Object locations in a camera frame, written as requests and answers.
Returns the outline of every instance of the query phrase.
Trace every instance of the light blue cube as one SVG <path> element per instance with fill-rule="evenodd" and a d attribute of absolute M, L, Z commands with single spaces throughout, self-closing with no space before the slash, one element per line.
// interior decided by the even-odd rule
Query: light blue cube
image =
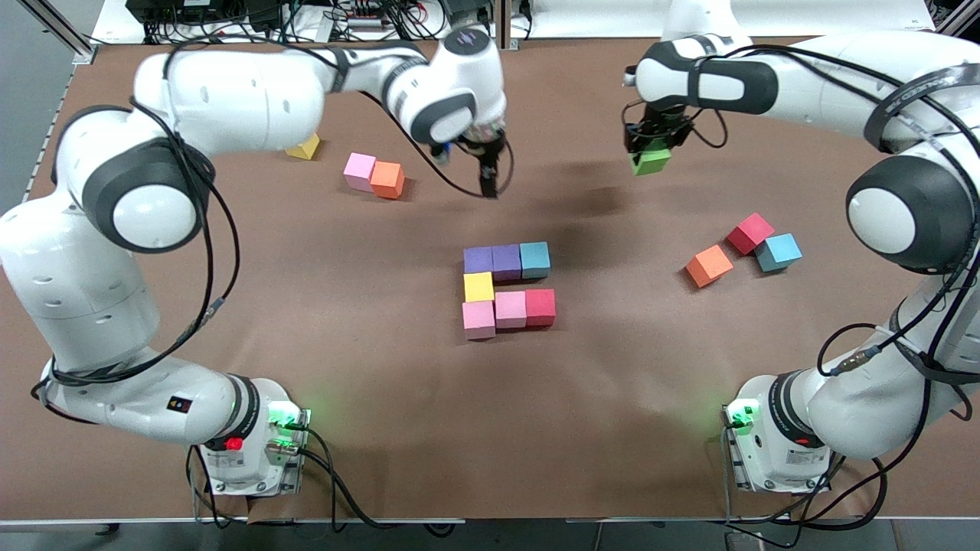
<path fill-rule="evenodd" d="M 783 270 L 803 258 L 792 233 L 769 237 L 756 248 L 756 258 L 763 272 Z"/>
<path fill-rule="evenodd" d="M 551 257 L 548 255 L 548 243 L 520 244 L 520 278 L 540 279 L 551 272 Z"/>

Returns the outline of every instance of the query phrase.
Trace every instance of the white robotic arm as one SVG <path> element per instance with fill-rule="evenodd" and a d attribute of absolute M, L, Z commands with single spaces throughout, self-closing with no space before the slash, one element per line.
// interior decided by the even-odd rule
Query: white robotic arm
<path fill-rule="evenodd" d="M 495 191 L 506 108 L 499 54 L 477 29 L 451 32 L 431 62 L 407 42 L 179 51 L 148 58 L 133 88 L 136 110 L 95 106 L 74 115 L 57 148 L 56 190 L 0 218 L 0 262 L 53 353 L 34 391 L 80 420 L 203 445 L 216 493 L 295 491 L 305 433 L 294 428 L 309 412 L 271 380 L 170 355 L 223 297 L 171 350 L 150 349 L 160 315 L 133 253 L 168 252 L 197 234 L 214 174 L 191 174 L 191 166 L 303 142 L 329 93 L 373 96 L 420 143 L 482 148 L 481 186 Z"/>
<path fill-rule="evenodd" d="M 624 78 L 646 102 L 644 118 L 625 128 L 634 164 L 683 143 L 689 106 L 831 129 L 897 154 L 852 185 L 848 220 L 868 248 L 925 280 L 857 349 L 820 369 L 754 377 L 726 408 L 737 427 L 740 485 L 809 491 L 827 471 L 829 450 L 880 456 L 957 405 L 957 389 L 968 395 L 980 381 L 980 299 L 964 288 L 975 280 L 966 265 L 976 254 L 980 158 L 963 132 L 980 125 L 980 46 L 902 31 L 794 45 L 882 78 L 799 51 L 750 46 L 727 0 L 675 0 L 667 19 L 683 32 L 669 28 L 665 36 L 676 39 L 651 46 Z M 916 101 L 926 94 L 963 125 Z M 958 305 L 954 294 L 961 295 Z M 928 415 L 920 422 L 923 384 Z"/>

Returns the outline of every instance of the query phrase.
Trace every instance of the gray floor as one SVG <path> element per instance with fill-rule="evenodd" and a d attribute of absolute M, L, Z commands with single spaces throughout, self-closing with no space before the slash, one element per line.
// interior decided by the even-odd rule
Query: gray floor
<path fill-rule="evenodd" d="M 54 4 L 82 32 L 94 27 L 101 0 L 60 0 Z M 0 1 L 0 212 L 19 203 L 34 170 L 38 151 L 72 73 L 71 53 L 20 5 Z M 84 511 L 79 517 L 86 517 Z M 721 551 L 721 526 L 704 523 L 606 525 L 601 549 Z M 787 528 L 766 527 L 763 533 L 779 541 L 792 537 Z M 353 526 L 340 535 L 324 526 L 270 528 L 232 526 L 126 525 L 113 535 L 91 531 L 0 533 L 0 549 L 44 551 L 177 550 L 290 550 L 329 547 L 337 551 L 524 550 L 592 551 L 596 528 L 562 521 L 474 522 L 460 526 L 452 537 L 438 540 L 419 526 L 377 532 Z M 803 551 L 968 551 L 980 549 L 980 522 L 876 521 L 847 533 L 805 532 Z"/>

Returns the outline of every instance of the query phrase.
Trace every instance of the yellow cube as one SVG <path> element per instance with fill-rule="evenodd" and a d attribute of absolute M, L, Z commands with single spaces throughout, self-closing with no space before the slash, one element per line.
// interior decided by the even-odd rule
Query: yellow cube
<path fill-rule="evenodd" d="M 493 275 L 489 272 L 463 274 L 466 302 L 493 300 Z"/>
<path fill-rule="evenodd" d="M 304 141 L 296 147 L 290 147 L 287 149 L 286 155 L 296 157 L 297 159 L 303 159 L 304 161 L 311 161 L 313 160 L 313 154 L 317 152 L 318 145 L 319 136 L 314 134 L 310 136 L 310 139 Z"/>

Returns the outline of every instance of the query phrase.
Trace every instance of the white label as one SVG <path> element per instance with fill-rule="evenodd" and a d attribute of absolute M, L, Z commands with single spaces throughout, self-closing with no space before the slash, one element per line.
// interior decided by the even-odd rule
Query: white label
<path fill-rule="evenodd" d="M 824 452 L 816 450 L 789 450 L 786 452 L 786 465 L 814 465 L 823 461 L 824 457 L 826 457 Z"/>
<path fill-rule="evenodd" d="M 215 466 L 219 469 L 241 469 L 245 467 L 245 454 L 242 452 L 216 453 L 211 456 Z"/>

